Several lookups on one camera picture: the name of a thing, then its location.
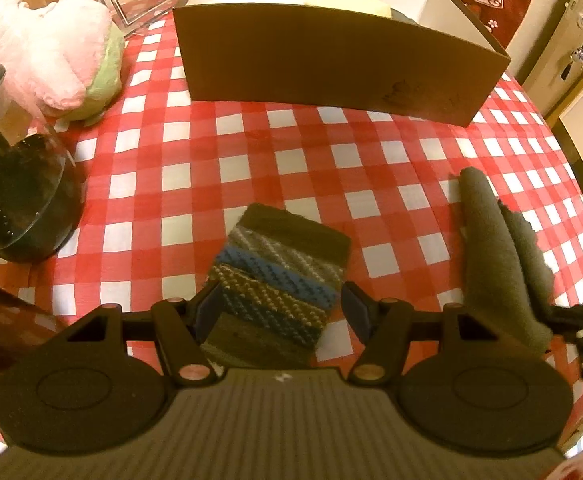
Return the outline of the red white checkered tablecloth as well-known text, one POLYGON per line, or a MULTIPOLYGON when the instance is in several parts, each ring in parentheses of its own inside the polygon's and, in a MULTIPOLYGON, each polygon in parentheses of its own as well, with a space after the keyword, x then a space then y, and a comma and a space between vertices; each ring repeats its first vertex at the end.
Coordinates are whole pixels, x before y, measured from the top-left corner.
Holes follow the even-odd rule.
POLYGON ((349 276, 421 310, 460 300, 456 176, 480 169, 537 233, 562 306, 583 301, 583 196, 551 130, 503 76, 465 128, 335 107, 195 102, 171 18, 130 38, 128 78, 94 125, 57 120, 86 206, 60 253, 0 259, 0 287, 75 321, 192 295, 246 207, 287 209, 351 238, 349 276))

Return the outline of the striped knitted sock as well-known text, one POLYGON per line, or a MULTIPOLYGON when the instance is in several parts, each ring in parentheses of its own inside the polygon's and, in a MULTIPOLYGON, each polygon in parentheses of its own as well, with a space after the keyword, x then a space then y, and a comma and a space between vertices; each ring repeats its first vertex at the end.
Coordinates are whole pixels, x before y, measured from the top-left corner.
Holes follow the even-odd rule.
POLYGON ((251 204, 208 273, 224 310, 203 344, 223 366, 305 368, 339 301, 350 237, 262 204, 251 204))

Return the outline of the grey and blue cloth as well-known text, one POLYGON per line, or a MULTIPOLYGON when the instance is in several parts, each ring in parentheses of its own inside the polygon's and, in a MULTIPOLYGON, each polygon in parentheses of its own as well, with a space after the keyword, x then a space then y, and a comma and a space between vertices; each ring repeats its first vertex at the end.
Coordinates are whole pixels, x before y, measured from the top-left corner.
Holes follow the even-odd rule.
POLYGON ((477 168, 459 174, 465 219, 464 304, 537 356, 551 345, 551 330, 536 308, 554 298, 554 274, 531 224, 509 209, 477 168))

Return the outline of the wooden door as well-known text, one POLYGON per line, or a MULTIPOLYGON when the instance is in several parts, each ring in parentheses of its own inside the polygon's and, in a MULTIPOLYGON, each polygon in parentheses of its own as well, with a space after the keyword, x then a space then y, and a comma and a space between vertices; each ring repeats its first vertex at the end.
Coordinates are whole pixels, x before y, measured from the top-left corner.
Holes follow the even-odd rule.
POLYGON ((567 0, 565 10, 553 35, 547 43, 531 73, 523 83, 523 88, 543 116, 549 116, 561 105, 568 92, 583 78, 583 64, 573 68, 566 81, 561 80, 561 72, 567 64, 569 53, 576 47, 583 33, 576 24, 577 14, 582 9, 583 0, 567 0))

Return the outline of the pink starfish plush toy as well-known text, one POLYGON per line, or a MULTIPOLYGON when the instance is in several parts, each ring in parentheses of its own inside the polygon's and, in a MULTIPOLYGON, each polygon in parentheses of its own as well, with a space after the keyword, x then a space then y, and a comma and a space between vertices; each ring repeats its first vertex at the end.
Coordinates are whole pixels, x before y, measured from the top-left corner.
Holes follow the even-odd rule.
POLYGON ((101 113, 122 88, 124 34, 95 0, 58 0, 33 9, 0 0, 0 65, 18 104, 51 117, 101 113))

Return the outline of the glass jar with green lid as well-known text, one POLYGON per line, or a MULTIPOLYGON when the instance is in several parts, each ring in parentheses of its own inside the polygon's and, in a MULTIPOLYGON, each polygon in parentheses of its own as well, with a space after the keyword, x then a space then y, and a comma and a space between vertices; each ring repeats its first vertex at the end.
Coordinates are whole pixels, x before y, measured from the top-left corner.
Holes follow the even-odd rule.
POLYGON ((38 112, 6 91, 0 65, 0 258, 37 262, 71 237, 83 211, 84 174, 38 112))

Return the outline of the brown cardboard box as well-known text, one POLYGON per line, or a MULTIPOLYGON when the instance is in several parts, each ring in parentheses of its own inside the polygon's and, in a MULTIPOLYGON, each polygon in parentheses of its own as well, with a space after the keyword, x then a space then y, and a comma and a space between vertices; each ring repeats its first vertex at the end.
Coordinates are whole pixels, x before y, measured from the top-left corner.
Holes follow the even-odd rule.
POLYGON ((180 0, 197 101, 374 110, 465 127, 509 56, 461 0, 180 0))

